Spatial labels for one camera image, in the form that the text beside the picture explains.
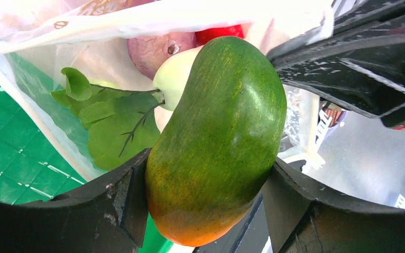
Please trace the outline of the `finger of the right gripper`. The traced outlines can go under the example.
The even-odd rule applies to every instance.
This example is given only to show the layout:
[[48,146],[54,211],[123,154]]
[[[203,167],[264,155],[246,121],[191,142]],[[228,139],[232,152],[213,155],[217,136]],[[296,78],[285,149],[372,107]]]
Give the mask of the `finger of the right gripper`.
[[336,19],[331,37],[298,36],[267,58],[284,84],[405,128],[405,1],[365,1]]

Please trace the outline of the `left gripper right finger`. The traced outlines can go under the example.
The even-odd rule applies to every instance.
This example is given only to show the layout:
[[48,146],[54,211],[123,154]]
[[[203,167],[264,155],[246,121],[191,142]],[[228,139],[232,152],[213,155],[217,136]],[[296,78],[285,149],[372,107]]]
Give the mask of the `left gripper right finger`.
[[405,252],[405,209],[341,193],[281,159],[262,195],[274,252]]

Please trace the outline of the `clear dotted zip bag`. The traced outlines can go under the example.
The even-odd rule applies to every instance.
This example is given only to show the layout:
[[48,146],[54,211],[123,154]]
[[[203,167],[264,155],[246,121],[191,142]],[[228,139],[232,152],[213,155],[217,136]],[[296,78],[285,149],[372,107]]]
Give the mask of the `clear dotted zip bag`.
[[131,62],[126,40],[242,24],[267,53],[301,36],[332,35],[331,1],[0,1],[0,85],[85,180],[102,174],[91,161],[84,128],[50,93],[74,67],[126,90],[152,82]]

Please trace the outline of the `purple white onion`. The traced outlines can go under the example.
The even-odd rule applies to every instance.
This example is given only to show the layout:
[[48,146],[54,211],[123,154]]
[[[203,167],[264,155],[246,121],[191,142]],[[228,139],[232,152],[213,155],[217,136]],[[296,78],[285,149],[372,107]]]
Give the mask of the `purple white onion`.
[[171,32],[159,36],[138,36],[127,40],[129,56],[137,70],[153,79],[158,68],[171,56],[195,48],[192,32]]

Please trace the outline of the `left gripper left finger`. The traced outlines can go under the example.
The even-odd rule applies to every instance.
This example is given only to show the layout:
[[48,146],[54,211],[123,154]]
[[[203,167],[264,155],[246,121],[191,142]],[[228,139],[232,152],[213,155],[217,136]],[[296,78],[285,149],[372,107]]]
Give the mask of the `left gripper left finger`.
[[149,153],[50,201],[0,202],[0,252],[137,252],[148,217]]

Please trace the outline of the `white radish with leaves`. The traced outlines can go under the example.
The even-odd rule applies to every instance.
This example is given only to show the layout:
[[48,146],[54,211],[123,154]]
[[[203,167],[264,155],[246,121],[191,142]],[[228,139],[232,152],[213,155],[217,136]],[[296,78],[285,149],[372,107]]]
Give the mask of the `white radish with leaves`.
[[61,70],[66,87],[51,96],[87,129],[88,151],[98,168],[113,170],[153,146],[179,103],[200,50],[192,48],[166,60],[148,91],[92,84],[78,69]]

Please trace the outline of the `red tomato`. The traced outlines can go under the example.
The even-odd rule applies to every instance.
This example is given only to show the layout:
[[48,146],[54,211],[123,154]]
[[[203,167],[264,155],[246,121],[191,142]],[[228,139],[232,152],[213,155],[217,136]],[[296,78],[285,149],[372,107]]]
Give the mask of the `red tomato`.
[[245,38],[241,25],[210,28],[207,30],[196,32],[195,36],[198,46],[205,45],[210,40],[221,36],[236,36]]

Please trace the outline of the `orange green mango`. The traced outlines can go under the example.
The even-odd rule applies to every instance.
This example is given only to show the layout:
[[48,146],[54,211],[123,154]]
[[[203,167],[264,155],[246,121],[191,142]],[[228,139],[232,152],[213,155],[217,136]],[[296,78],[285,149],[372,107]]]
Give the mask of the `orange green mango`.
[[268,178],[286,112],[283,85],[259,49],[234,36],[203,46],[148,157],[146,194],[157,230],[198,247],[237,224]]

